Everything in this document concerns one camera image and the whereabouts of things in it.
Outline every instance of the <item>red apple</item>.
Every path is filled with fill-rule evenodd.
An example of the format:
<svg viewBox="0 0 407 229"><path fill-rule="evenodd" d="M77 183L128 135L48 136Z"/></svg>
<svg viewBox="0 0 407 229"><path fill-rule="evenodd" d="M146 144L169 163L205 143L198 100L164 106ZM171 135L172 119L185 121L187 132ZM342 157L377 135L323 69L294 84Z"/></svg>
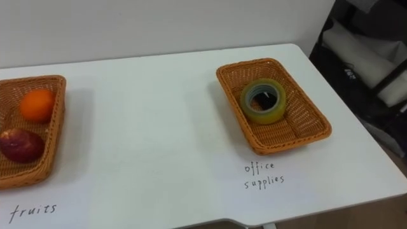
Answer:
<svg viewBox="0 0 407 229"><path fill-rule="evenodd" d="M42 138L27 130L13 128L0 135L0 151L14 162L33 162L42 156L44 148Z"/></svg>

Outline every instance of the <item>packing tape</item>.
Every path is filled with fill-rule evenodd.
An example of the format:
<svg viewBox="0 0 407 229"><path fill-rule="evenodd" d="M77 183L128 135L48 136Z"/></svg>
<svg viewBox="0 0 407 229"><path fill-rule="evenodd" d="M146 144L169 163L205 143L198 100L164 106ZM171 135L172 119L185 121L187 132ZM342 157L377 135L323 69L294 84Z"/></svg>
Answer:
<svg viewBox="0 0 407 229"><path fill-rule="evenodd" d="M277 98L273 107L258 111L252 108L254 97L261 93L272 94ZM251 121L267 125L279 121L286 111L286 92L280 83L272 79L254 80L243 88L240 94L240 108Z"/></svg>

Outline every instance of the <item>woven texture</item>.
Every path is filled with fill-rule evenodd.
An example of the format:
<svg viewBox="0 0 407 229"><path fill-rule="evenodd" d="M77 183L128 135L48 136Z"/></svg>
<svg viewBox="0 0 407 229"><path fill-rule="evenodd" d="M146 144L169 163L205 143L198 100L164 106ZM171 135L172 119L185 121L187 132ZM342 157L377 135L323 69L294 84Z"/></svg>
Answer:
<svg viewBox="0 0 407 229"><path fill-rule="evenodd" d="M0 81L0 131L22 128L45 141L43 156L32 163L15 163L0 153L0 190L36 184L50 175L64 122L65 87L65 78L57 75ZM35 89L48 89L55 94L52 118L47 124L27 122L20 114L20 101Z"/></svg>
<svg viewBox="0 0 407 229"><path fill-rule="evenodd" d="M296 148L329 137L332 129L325 116L315 107L305 92L282 65L274 59L259 59L220 67L217 78L236 114L241 129L259 155ZM248 120L238 101L243 88L253 80L271 78L286 91L287 107L283 119L270 125Z"/></svg>

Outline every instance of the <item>wicker basket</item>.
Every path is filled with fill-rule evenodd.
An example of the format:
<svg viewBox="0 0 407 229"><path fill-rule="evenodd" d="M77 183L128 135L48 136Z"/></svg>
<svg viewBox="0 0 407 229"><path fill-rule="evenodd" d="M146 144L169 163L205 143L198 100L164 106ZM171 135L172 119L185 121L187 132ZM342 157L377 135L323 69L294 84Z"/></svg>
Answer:
<svg viewBox="0 0 407 229"><path fill-rule="evenodd" d="M57 75L0 81L0 131L22 128L40 135L45 140L43 156L32 163L15 163L0 153L0 190L36 184L50 175L64 122L65 87L65 78ZM43 88L55 93L50 123L36 124L25 121L19 111L22 97L31 90Z"/></svg>
<svg viewBox="0 0 407 229"><path fill-rule="evenodd" d="M220 67L217 72L241 129L259 155L296 148L328 137L331 125L282 65L274 59L259 59ZM287 108L281 121L259 125L249 121L238 105L243 88L260 78L277 80L286 91Z"/></svg>

